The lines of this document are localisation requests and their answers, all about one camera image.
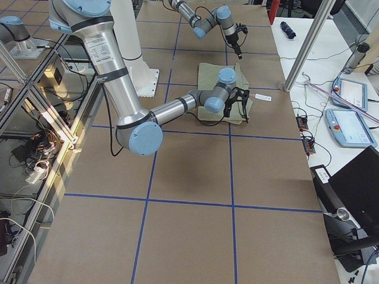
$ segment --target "floor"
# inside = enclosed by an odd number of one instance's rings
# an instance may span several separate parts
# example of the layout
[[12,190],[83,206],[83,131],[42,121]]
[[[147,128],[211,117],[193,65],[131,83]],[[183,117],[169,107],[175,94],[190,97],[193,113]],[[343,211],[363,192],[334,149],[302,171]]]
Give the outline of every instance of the floor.
[[[0,5],[0,17],[19,14],[31,34],[50,31],[46,2]],[[239,16],[257,37],[270,29],[264,13]],[[219,31],[201,47],[186,40],[176,13],[142,11],[138,27],[160,34],[141,38],[145,61],[160,68],[146,108],[196,88],[199,62],[237,61]],[[338,282],[275,45],[251,39],[242,70],[251,92],[273,97],[271,105],[255,102],[253,124],[204,129],[184,116],[163,128],[155,155],[112,158],[101,106],[30,283]]]

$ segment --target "white tag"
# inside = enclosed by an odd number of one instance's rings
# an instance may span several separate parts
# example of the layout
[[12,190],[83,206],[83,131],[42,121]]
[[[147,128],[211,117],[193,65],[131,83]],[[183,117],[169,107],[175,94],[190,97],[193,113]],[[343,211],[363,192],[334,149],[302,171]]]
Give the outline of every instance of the white tag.
[[271,97],[270,96],[265,96],[265,95],[260,95],[258,93],[255,94],[256,99],[261,99],[262,101],[268,101],[271,102]]
[[113,61],[113,52],[109,47],[105,37],[90,38],[85,42],[89,56],[94,65],[100,65],[105,62]]
[[321,167],[319,169],[316,169],[316,173],[319,176],[322,183],[328,183],[329,182],[329,175],[325,171],[324,168]]

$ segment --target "silver arm segment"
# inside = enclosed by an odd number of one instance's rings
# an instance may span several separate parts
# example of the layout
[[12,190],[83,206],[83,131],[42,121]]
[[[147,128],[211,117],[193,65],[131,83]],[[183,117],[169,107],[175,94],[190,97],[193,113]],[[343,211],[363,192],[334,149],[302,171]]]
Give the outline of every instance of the silver arm segment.
[[4,44],[26,41],[29,38],[29,32],[18,17],[6,16],[0,19],[0,41]]
[[109,9],[110,0],[50,0],[49,20],[52,28],[74,33],[83,40],[98,81],[104,84],[118,115],[116,138],[121,146],[141,156],[153,154],[163,140],[158,125],[199,105],[218,113],[233,97],[236,75],[233,69],[224,68],[212,91],[193,90],[151,111],[144,109],[112,32],[114,21]]
[[189,22],[198,38],[203,38],[212,28],[220,25],[227,43],[234,49],[238,58],[242,58],[242,52],[238,44],[238,32],[243,31],[247,34],[248,29],[245,25],[240,24],[237,26],[234,23],[232,12],[228,6],[214,8],[206,19],[201,19],[186,2],[182,0],[169,0],[169,3],[174,10],[178,11]]

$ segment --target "folded cloth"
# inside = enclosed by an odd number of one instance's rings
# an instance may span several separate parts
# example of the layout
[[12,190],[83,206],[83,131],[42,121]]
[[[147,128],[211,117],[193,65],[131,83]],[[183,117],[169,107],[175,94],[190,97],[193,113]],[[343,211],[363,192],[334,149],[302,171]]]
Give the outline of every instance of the folded cloth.
[[[249,88],[249,82],[246,80],[244,75],[241,72],[241,66],[239,63],[236,63],[234,66],[220,66],[213,65],[208,63],[200,63],[197,85],[199,90],[213,90],[214,85],[219,80],[219,72],[222,68],[230,67],[233,68],[237,75],[236,85],[237,87],[247,90]],[[246,105],[246,112],[249,118],[249,111],[253,101],[249,98]],[[230,111],[230,117],[226,117],[223,121],[230,122],[233,124],[240,124],[242,121],[245,121],[242,118],[242,104],[240,102],[235,102],[232,105],[232,110]],[[207,111],[203,106],[198,107],[197,117],[199,120],[205,121],[220,121],[223,117],[223,111],[220,111],[218,114],[214,114],[210,111]]]

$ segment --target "black object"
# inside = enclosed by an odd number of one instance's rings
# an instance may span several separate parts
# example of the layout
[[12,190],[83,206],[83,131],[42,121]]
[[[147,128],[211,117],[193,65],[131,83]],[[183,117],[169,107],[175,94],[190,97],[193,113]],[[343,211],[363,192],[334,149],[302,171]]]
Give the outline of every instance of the black object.
[[[344,204],[341,199],[342,197],[335,191],[335,186],[337,188],[341,187],[341,190],[346,190],[346,193],[349,193],[349,190],[355,191],[357,195],[365,195],[366,188],[364,187],[365,179],[369,179],[374,182],[377,177],[375,175],[370,176],[372,172],[374,172],[374,168],[371,171],[367,171],[366,167],[374,167],[375,163],[372,160],[379,163],[379,155],[378,152],[375,151],[371,146],[365,149],[360,155],[353,159],[349,164],[347,164],[344,168],[342,168],[339,172],[337,172],[333,177],[327,172],[324,166],[316,166],[311,167],[311,173],[313,177],[313,183],[316,188],[316,192],[318,197],[320,198],[322,204],[324,205],[327,212],[335,214],[338,208],[346,207],[349,210],[350,214],[353,217],[355,211],[350,209],[349,206]],[[347,168],[350,168],[352,171],[356,171],[359,176],[349,176],[350,173],[346,171]],[[323,169],[324,173],[320,173],[317,170]],[[337,179],[346,179],[346,183],[351,183],[350,185],[343,184],[334,184],[332,186],[331,180],[339,182]],[[354,196],[353,199],[350,200],[352,203],[358,208],[369,208],[370,204],[375,206],[377,203],[375,200],[375,195],[371,196],[371,199],[362,202],[360,199],[356,199]],[[342,266],[348,272],[353,272],[361,267],[363,264],[366,264],[370,255],[373,251],[373,246],[379,245],[379,234],[372,234],[368,236],[369,233],[366,233],[366,228],[361,224],[359,218],[357,221],[364,229],[357,229],[353,222],[350,220],[341,221],[338,218],[328,216],[323,214],[326,231],[329,235],[330,246],[341,262]]]
[[[8,217],[0,211],[0,218]],[[7,242],[5,241],[6,220],[0,220],[0,256],[7,254]]]
[[367,147],[335,173],[329,183],[366,233],[379,236],[379,152]]
[[20,163],[24,162],[27,158],[27,149],[24,145],[16,147],[11,152]]
[[243,24],[236,24],[236,31],[231,34],[231,35],[226,35],[226,41],[229,43],[232,48],[234,49],[236,55],[238,56],[239,59],[242,59],[242,52],[241,52],[241,46],[238,44],[238,33],[243,32],[244,34],[248,34],[248,28],[246,25]]
[[292,40],[296,36],[296,33],[294,33],[294,31],[290,28],[289,25],[287,25],[286,22],[281,22],[280,27],[290,40]]
[[[331,15],[337,14],[346,0],[336,0],[332,10],[330,11]],[[317,14],[317,11],[320,8],[322,0],[301,0],[301,9],[308,12],[312,15],[312,18]]]
[[232,110],[232,105],[235,102],[241,102],[242,113],[240,113],[240,115],[242,118],[245,119],[246,123],[249,123],[248,114],[246,112],[246,105],[248,104],[250,91],[238,87],[235,87],[234,89],[236,90],[235,96],[230,99],[227,99],[225,102],[224,117],[230,117],[230,111]]

